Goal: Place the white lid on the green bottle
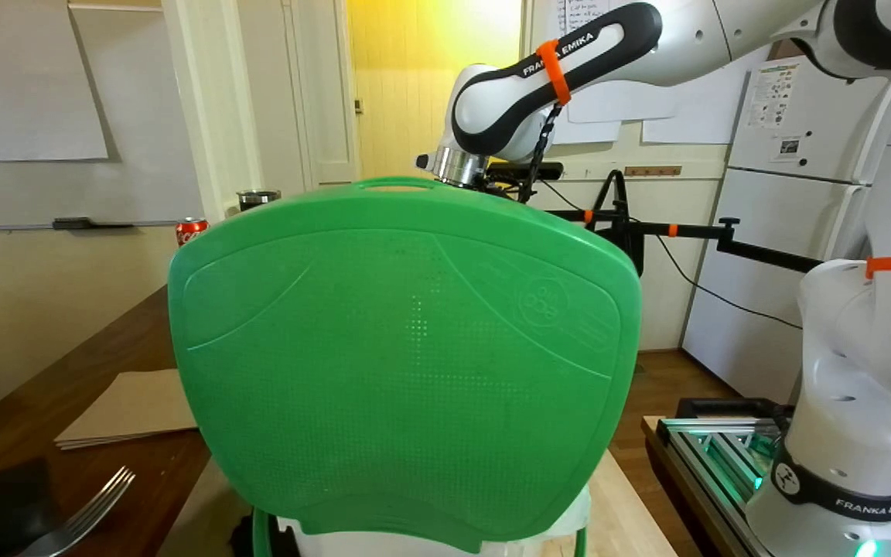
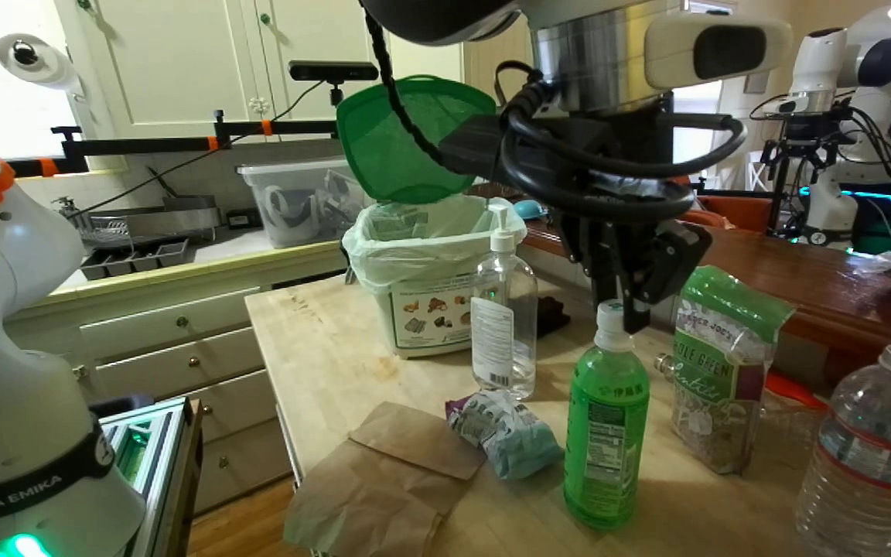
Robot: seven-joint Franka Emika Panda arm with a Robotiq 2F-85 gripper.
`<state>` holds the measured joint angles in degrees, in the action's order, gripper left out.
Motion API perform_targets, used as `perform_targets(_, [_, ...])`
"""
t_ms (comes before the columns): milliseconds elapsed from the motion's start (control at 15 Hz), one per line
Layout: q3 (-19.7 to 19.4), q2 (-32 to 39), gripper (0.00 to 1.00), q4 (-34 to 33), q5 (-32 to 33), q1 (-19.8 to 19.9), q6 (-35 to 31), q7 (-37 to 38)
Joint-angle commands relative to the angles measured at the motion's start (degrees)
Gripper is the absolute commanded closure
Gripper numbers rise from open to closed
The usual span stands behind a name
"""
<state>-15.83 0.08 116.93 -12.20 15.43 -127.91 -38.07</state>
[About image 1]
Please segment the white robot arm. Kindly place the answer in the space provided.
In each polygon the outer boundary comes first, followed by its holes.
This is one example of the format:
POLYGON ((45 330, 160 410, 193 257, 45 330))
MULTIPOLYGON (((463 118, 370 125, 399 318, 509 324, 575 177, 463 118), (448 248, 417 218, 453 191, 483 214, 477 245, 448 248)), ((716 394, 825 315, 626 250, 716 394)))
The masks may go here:
MULTIPOLYGON (((772 41, 829 78, 891 84, 891 0, 596 0, 526 58, 459 74, 431 173, 463 186, 490 154, 539 154, 545 125, 587 84, 670 87, 772 41)), ((799 287, 799 403, 745 506, 772 557, 891 557, 891 135, 867 235, 862 261, 825 261, 799 287)))

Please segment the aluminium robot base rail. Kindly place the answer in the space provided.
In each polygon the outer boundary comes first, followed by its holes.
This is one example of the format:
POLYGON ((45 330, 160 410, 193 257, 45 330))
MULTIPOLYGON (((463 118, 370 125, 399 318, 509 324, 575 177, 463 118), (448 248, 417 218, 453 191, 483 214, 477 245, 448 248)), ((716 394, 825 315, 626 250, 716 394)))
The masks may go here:
POLYGON ((648 414, 648 452, 659 482, 706 557, 772 557, 745 521, 745 506, 772 467, 784 428, 772 418, 648 414))

